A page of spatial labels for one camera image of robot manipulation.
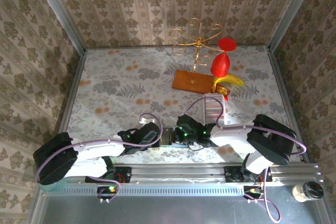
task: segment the wooden block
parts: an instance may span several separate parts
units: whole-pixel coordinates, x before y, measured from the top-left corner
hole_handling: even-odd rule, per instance
[[[207,74],[177,70],[172,88],[198,94],[206,94],[211,93],[213,81],[214,77]]]

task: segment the floral tablecloth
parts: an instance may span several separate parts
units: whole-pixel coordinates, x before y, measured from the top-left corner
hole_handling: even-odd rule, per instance
[[[139,126],[138,117],[152,112],[165,127],[176,126],[177,117],[202,95],[171,88],[176,69],[191,70],[196,49],[182,56],[171,47],[95,49],[86,52],[68,132],[84,141],[107,138],[120,130]],[[217,53],[201,49],[213,60]],[[275,76],[265,46],[239,46],[228,53],[230,73],[244,82],[243,87],[227,84],[231,90],[226,102],[226,124],[249,122],[259,113],[288,125]],[[211,74],[208,66],[196,72]],[[203,122],[203,103],[189,115]],[[115,157],[115,163],[219,163],[242,162],[244,150],[230,146],[192,152],[186,148],[151,148],[134,155]]]

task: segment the patterned wall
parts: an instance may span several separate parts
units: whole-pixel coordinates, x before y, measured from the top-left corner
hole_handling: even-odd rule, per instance
[[[78,55],[46,0],[0,0],[0,223],[24,223],[32,154],[57,128]]]
[[[239,44],[268,44],[289,0],[61,0],[86,48],[172,45],[172,28],[200,18]]]
[[[336,0],[304,0],[276,50],[310,158],[336,209]]]

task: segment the glass jar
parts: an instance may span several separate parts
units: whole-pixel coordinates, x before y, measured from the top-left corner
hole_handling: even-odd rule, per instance
[[[298,202],[305,202],[322,198],[323,188],[319,183],[310,181],[294,186],[292,193]]]

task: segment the jar lid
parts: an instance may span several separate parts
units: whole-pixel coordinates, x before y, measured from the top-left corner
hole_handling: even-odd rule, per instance
[[[302,189],[304,195],[310,199],[320,199],[324,194],[322,186],[319,183],[313,181],[304,183]]]

